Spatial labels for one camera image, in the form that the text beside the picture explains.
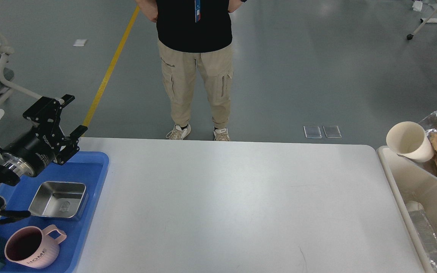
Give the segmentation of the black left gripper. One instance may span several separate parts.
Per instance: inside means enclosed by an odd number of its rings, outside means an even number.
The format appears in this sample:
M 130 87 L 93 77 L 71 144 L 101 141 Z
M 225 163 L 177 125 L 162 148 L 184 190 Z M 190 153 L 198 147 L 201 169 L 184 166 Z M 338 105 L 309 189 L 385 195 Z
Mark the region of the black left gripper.
M 62 98 L 41 97 L 23 112 L 23 118 L 30 120 L 33 127 L 4 149 L 3 166 L 19 177 L 36 177 L 50 163 L 63 165 L 71 159 L 80 150 L 79 138 L 88 130 L 87 126 L 78 126 L 64 136 L 61 113 L 73 100 L 75 96 L 69 94 Z

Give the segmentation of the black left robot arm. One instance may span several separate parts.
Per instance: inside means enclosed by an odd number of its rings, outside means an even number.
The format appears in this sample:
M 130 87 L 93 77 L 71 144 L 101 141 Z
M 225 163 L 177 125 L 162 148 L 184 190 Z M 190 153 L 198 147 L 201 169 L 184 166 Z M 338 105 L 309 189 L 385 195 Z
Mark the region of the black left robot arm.
M 63 165 L 80 150 L 79 138 L 87 126 L 78 126 L 70 135 L 60 127 L 62 110 L 75 100 L 66 94 L 61 98 L 39 98 L 24 113 L 31 129 L 6 147 L 0 147 L 0 184 L 15 186 L 21 176 L 38 176 L 50 163 Z M 0 195 L 0 225 L 14 223 L 30 216 L 27 210 L 6 208 Z

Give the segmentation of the person's right hand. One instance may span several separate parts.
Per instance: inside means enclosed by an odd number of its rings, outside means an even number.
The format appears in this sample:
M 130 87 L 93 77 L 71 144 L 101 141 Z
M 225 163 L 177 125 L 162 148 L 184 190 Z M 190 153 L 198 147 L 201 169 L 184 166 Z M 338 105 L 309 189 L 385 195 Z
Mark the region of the person's right hand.
M 157 22 L 158 8 L 156 0 L 135 0 L 142 13 L 153 23 Z

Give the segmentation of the person's left hand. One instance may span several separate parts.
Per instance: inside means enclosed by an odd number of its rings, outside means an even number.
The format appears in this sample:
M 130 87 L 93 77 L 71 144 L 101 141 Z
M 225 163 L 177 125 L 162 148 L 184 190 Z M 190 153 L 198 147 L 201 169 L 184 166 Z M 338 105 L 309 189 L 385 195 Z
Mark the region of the person's left hand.
M 228 12 L 233 13 L 236 11 L 243 3 L 247 2 L 247 0 L 229 0 L 228 2 Z

